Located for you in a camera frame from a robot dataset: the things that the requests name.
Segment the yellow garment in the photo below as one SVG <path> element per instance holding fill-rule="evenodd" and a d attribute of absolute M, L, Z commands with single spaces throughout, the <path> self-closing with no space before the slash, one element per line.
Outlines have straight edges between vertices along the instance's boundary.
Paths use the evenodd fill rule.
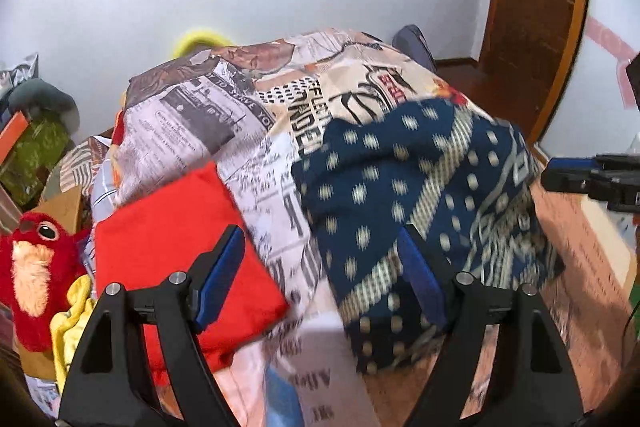
<path fill-rule="evenodd" d="M 66 299 L 70 307 L 55 313 L 50 322 L 54 373 L 59 393 L 63 393 L 80 338 L 96 306 L 91 277 L 88 274 L 78 277 L 68 288 Z"/>

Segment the wooden door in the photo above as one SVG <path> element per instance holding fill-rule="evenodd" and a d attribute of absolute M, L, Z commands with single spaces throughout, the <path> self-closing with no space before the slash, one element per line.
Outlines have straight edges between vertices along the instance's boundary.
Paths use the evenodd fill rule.
<path fill-rule="evenodd" d="M 480 68 L 498 79 L 506 119 L 530 143 L 563 94 L 586 12 L 587 0 L 490 0 Z"/>

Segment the grey plush toy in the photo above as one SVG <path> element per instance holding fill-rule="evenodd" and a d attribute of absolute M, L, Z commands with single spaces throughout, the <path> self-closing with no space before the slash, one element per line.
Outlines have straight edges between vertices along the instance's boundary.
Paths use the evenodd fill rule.
<path fill-rule="evenodd" d="M 40 78 L 32 78 L 18 84 L 8 95 L 8 109 L 13 113 L 20 110 L 25 115 L 38 110 L 58 114 L 70 133 L 77 131 L 80 124 L 75 100 Z"/>

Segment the folded red garment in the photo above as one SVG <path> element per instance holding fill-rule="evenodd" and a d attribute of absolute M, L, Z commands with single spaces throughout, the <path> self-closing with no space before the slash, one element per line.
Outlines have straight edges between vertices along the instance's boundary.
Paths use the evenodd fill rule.
<path fill-rule="evenodd" d="M 128 291 L 152 287 L 186 271 L 211 251 L 241 213 L 211 161 L 96 225 L 96 287 L 118 282 Z M 279 286 L 245 237 L 245 253 L 222 311 L 198 335 L 212 372 L 232 362 L 235 351 L 267 332 L 288 313 Z"/>

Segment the newspaper print bed sheet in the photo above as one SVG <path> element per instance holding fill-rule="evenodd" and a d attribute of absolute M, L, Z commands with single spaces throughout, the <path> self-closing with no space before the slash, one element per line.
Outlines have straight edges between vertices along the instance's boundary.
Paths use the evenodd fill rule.
<path fill-rule="evenodd" d="M 319 150 L 330 122 L 363 126 L 426 98 L 503 120 L 407 55 L 353 31 L 202 51 L 132 78 L 113 135 L 111 215 L 213 161 L 244 225 L 229 225 L 211 251 L 155 286 L 128 291 L 112 282 L 98 289 L 58 425 L 410 426 L 445 336 L 439 332 L 410 364 L 358 371 L 292 167 Z M 573 426 L 637 425 L 634 309 L 588 291 L 577 258 L 594 236 L 581 194 L 546 191 L 540 176 L 547 165 L 535 160 L 530 193 L 564 268 L 544 285 L 530 285 L 577 378 L 584 413 Z M 198 335 L 222 311 L 245 237 L 288 313 L 212 372 Z M 487 326 L 464 416 L 482 408 L 497 338 L 497 326 Z"/>

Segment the navy patterned hoodie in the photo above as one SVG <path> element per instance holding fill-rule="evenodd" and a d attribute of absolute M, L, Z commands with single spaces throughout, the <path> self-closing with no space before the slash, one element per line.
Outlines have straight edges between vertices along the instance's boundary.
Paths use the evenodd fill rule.
<path fill-rule="evenodd" d="M 292 176 L 360 373 L 416 361 L 442 330 L 398 254 L 405 225 L 488 286 L 542 286 L 563 271 L 530 193 L 537 174 L 518 127 L 443 98 L 329 123 Z"/>

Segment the orange box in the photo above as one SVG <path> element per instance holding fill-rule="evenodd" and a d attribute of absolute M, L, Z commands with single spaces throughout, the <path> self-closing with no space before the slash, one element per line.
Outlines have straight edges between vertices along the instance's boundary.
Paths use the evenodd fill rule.
<path fill-rule="evenodd" d="M 0 133 L 0 164 L 28 128 L 29 122 L 22 112 L 16 112 Z"/>

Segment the yellow plush on bed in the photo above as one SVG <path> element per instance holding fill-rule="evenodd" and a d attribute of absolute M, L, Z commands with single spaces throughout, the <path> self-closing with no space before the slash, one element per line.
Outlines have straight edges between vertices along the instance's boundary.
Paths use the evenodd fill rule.
<path fill-rule="evenodd" d="M 172 51 L 172 57 L 186 56 L 198 49 L 217 49 L 232 46 L 233 42 L 218 32 L 206 28 L 191 29 L 185 32 L 177 41 Z"/>

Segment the red plush toy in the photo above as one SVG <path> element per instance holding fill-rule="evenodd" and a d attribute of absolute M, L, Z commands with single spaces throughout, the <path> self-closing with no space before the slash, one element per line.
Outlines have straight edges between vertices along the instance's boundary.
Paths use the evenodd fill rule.
<path fill-rule="evenodd" d="M 24 213 L 17 229 L 1 237 L 1 303 L 11 310 L 15 334 L 30 352 L 52 348 L 50 323 L 66 311 L 67 291 L 87 273 L 79 243 L 87 230 L 68 233 L 42 212 Z"/>

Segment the green plush toy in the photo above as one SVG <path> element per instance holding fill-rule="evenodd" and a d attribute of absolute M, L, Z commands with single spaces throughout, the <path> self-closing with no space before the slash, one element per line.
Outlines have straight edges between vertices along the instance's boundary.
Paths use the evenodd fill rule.
<path fill-rule="evenodd" d="M 58 116 L 42 113 L 29 123 L 1 165 L 1 184 L 15 205 L 27 208 L 40 196 L 68 143 L 70 135 Z"/>

